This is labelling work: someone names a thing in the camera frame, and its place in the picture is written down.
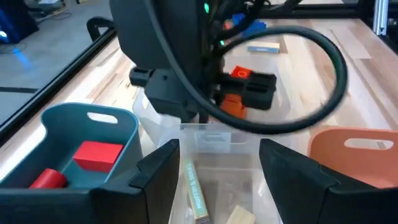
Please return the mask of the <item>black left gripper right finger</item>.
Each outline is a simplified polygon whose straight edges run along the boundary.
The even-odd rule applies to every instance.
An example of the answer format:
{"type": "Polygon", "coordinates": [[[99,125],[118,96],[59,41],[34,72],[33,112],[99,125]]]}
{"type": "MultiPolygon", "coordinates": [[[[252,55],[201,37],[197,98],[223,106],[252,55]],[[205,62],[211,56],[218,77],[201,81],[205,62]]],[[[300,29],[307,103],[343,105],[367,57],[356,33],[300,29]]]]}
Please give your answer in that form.
{"type": "Polygon", "coordinates": [[[398,224],[398,187],[378,189],[271,139],[259,158],[284,224],[398,224]]]}

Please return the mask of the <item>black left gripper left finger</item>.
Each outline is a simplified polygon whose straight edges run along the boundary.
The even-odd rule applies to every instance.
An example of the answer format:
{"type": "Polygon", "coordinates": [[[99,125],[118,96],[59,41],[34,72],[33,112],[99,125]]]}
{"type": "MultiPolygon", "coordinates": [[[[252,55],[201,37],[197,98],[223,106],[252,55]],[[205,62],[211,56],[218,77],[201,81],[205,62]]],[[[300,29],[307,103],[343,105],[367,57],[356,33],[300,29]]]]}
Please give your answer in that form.
{"type": "Polygon", "coordinates": [[[105,180],[102,174],[73,177],[84,187],[30,189],[48,167],[69,160],[71,151],[34,149],[0,182],[0,224],[167,224],[178,182],[180,143],[172,139],[139,159],[122,154],[105,180]]]}

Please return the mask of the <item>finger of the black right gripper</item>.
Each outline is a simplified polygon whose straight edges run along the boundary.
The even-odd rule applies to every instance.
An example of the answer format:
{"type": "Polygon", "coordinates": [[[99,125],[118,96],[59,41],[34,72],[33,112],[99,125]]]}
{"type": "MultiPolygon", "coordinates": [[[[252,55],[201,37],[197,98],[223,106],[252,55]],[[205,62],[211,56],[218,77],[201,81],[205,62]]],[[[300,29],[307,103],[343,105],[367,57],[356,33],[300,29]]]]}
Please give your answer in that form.
{"type": "Polygon", "coordinates": [[[242,104],[258,110],[269,110],[276,91],[277,77],[273,73],[251,72],[247,78],[237,78],[224,73],[216,91],[218,105],[227,94],[239,95],[242,104]]]}

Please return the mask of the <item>natural wooden plank block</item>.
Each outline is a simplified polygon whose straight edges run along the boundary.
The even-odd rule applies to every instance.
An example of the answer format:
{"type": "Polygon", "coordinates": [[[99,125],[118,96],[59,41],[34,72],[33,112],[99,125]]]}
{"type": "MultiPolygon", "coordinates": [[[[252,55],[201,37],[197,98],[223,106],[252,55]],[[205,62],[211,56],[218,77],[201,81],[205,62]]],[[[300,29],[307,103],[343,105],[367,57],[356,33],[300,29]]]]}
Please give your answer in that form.
{"type": "Polygon", "coordinates": [[[251,42],[247,46],[250,52],[279,53],[280,44],[271,42],[251,42]]]}
{"type": "Polygon", "coordinates": [[[191,159],[184,159],[183,168],[195,224],[210,224],[210,217],[194,162],[191,159]]]}
{"type": "Polygon", "coordinates": [[[254,214],[237,205],[229,216],[226,224],[254,224],[255,221],[256,216],[254,214]]]}

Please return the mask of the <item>red wooden block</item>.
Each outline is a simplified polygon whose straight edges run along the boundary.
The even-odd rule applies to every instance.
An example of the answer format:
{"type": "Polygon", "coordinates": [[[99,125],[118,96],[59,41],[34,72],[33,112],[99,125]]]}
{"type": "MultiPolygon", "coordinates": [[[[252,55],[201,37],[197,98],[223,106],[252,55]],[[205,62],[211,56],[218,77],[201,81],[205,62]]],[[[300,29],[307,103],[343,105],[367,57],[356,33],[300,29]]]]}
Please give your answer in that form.
{"type": "Polygon", "coordinates": [[[83,141],[73,155],[73,160],[83,170],[110,172],[123,150],[122,144],[83,141]]]}

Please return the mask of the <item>blue toy brick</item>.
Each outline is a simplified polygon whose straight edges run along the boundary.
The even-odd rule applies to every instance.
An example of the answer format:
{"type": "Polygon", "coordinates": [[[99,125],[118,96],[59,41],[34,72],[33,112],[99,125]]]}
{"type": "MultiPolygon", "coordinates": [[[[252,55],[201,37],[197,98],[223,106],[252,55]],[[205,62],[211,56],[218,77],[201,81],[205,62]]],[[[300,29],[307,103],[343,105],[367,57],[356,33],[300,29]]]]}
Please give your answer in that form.
{"type": "Polygon", "coordinates": [[[260,20],[255,20],[246,30],[243,31],[242,36],[248,37],[252,34],[266,30],[266,23],[260,20]]]}
{"type": "Polygon", "coordinates": [[[245,18],[244,13],[233,14],[231,21],[234,26],[237,26],[241,22],[241,20],[243,20],[244,18],[245,18]]]}

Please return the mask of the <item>red cylinder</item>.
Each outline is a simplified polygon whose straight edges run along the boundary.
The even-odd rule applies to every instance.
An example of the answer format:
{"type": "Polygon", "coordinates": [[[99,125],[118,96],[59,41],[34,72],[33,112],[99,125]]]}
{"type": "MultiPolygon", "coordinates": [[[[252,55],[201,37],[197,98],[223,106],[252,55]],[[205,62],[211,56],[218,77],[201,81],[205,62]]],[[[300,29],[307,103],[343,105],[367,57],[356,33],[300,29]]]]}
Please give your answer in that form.
{"type": "Polygon", "coordinates": [[[59,171],[46,168],[30,185],[30,189],[57,189],[67,184],[67,178],[59,171]]]}

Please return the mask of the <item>orange plastic bin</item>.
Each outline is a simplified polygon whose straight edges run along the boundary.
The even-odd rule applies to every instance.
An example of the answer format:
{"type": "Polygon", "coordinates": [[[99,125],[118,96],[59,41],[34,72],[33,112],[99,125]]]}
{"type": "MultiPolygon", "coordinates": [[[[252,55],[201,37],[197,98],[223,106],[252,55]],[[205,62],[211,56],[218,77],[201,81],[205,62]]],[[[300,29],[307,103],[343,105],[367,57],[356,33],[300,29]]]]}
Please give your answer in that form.
{"type": "Polygon", "coordinates": [[[398,131],[329,128],[312,137],[308,145],[308,156],[330,169],[373,187],[398,187],[398,131]],[[392,147],[349,147],[345,145],[349,139],[390,141],[392,147]]]}

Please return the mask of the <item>black clamp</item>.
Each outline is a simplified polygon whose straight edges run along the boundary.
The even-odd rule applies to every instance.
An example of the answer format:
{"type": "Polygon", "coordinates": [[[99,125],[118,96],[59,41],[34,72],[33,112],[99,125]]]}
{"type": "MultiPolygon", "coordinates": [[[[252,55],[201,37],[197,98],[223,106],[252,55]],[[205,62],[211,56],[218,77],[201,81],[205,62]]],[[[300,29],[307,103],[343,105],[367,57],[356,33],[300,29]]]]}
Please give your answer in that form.
{"type": "Polygon", "coordinates": [[[113,20],[96,16],[86,22],[86,28],[92,42],[105,37],[113,38],[116,35],[115,23],[113,20]]]}

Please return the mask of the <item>teal plastic bin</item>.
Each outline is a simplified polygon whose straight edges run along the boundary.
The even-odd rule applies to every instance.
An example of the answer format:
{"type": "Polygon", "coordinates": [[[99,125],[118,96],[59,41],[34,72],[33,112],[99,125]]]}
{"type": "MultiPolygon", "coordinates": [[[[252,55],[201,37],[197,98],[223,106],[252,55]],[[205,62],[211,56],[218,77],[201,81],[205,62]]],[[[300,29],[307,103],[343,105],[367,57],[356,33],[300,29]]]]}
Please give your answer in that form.
{"type": "Polygon", "coordinates": [[[46,168],[64,174],[69,188],[95,188],[143,158],[139,120],[128,110],[64,103],[46,109],[41,122],[46,130],[44,139],[0,181],[0,188],[26,189],[46,168]],[[83,170],[73,155],[84,141],[120,144],[123,150],[111,170],[83,170]]]}

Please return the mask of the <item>silver aluminium post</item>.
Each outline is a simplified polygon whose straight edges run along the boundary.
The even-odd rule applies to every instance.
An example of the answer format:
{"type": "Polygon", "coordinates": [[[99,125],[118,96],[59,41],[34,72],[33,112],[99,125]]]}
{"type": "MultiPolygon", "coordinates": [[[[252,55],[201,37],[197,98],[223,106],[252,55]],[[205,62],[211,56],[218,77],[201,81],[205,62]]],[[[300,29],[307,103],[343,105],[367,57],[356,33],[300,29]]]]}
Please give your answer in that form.
{"type": "Polygon", "coordinates": [[[375,0],[373,32],[376,35],[386,35],[388,22],[389,0],[375,0]]]}

